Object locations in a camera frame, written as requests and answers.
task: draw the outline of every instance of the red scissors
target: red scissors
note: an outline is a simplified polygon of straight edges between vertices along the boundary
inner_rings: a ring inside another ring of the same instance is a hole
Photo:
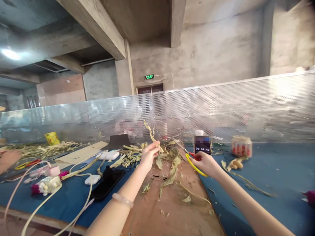
[[[32,165],[35,165],[35,164],[37,164],[37,163],[39,163],[39,162],[41,162],[41,161],[42,161],[42,160],[40,160],[40,159],[35,159],[35,160],[33,160],[33,161],[30,161],[30,162],[25,162],[25,163],[23,163],[23,164],[21,164],[21,165],[15,167],[14,169],[15,169],[15,170],[24,169],[24,168],[26,168],[26,167],[30,167],[30,166],[32,166]]]
[[[196,161],[201,161],[201,156],[196,156],[195,153],[189,152],[186,148],[184,148],[182,145],[179,144],[179,142],[177,140],[175,140],[175,143],[177,143],[178,146],[180,146],[181,149],[183,149],[186,152],[186,158],[189,162],[189,164],[202,176],[204,177],[208,177],[205,173],[203,173],[202,171],[200,171],[190,160],[189,155],[191,155]]]

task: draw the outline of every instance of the metal mesh partition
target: metal mesh partition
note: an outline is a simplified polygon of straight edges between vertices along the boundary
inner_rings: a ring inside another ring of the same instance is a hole
[[[246,135],[254,142],[315,140],[315,72],[285,74],[153,94],[4,112],[1,133],[9,142],[44,142],[56,131],[63,141],[108,141],[129,134],[143,140],[192,140],[204,130],[219,142]]]

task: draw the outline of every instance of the exit sign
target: exit sign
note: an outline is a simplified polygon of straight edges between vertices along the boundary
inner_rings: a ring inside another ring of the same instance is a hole
[[[146,75],[144,78],[145,78],[145,80],[154,79],[154,74],[152,74],[152,75]]]

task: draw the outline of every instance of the red scissors handle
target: red scissors handle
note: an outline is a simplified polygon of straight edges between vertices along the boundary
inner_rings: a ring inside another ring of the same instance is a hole
[[[189,152],[189,154],[196,160],[196,161],[201,161],[201,156],[196,156],[195,153]]]
[[[26,167],[30,167],[30,166],[32,166],[32,165],[34,165],[34,164],[39,163],[39,162],[41,162],[41,160],[40,160],[40,159],[36,159],[36,160],[34,160],[34,161],[28,163],[28,164],[26,165]]]

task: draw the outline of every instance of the blue tabletop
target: blue tabletop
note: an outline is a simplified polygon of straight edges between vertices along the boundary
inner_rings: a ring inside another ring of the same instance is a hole
[[[101,160],[96,161],[88,170],[82,173],[97,174],[97,168],[101,164]],[[101,171],[103,172],[107,165],[111,165],[113,162],[108,163],[107,161],[103,164]],[[79,164],[78,167],[73,169],[77,170],[84,164]],[[128,180],[135,166],[127,169],[127,172],[119,183],[114,187],[111,193],[102,202],[93,202],[85,212],[80,216],[76,225],[80,225],[88,228],[97,215],[101,212],[104,206],[111,200],[112,194],[118,192],[123,184]],[[44,204],[36,215],[42,215],[45,217],[50,217],[53,219],[61,220],[70,223],[81,211],[84,206],[86,199],[89,194],[90,186],[86,185],[84,181],[88,176],[74,176],[69,179],[62,181],[62,188],[46,203]],[[37,183],[40,179],[33,181],[31,184]],[[9,201],[9,198],[16,186],[18,181],[15,182],[5,182],[0,184],[0,205],[5,207]],[[31,184],[23,184],[19,186],[13,201],[11,203],[10,209],[17,211],[32,213],[44,200],[42,194],[38,194],[31,197]]]
[[[296,235],[314,235],[315,211],[306,202],[302,192],[315,189],[315,145],[313,144],[255,144],[253,157],[244,161],[244,168],[236,172],[250,180],[258,188],[276,194],[272,198],[248,189],[244,182],[232,175],[234,179],[267,211]],[[229,163],[234,157],[229,152],[214,156],[221,165],[221,160]],[[96,174],[101,161],[97,161],[84,173]],[[134,167],[127,172],[103,202],[94,202],[78,219],[77,225],[89,227],[95,217],[110,201],[111,195],[127,181]],[[71,222],[82,209],[89,193],[84,184],[88,176],[72,177],[62,182],[63,187],[37,212],[37,215],[50,217],[64,222]],[[227,235],[255,235],[241,212],[232,204],[218,182],[210,177],[200,176],[205,190],[213,203],[216,214]],[[17,182],[0,184],[0,205],[6,206]],[[32,213],[45,199],[42,194],[31,197],[30,184],[21,184],[11,209]]]
[[[315,235],[315,209],[301,200],[305,198],[302,192],[315,189],[314,154],[315,145],[309,143],[253,145],[253,157],[243,162],[243,169],[233,171],[263,191],[276,194],[276,197],[250,190],[241,178],[231,177],[295,235]],[[220,166],[222,160],[229,163],[234,158],[230,152],[214,156]],[[200,179],[226,234],[235,235],[236,232],[237,235],[255,235],[220,184],[210,177],[200,176]]]

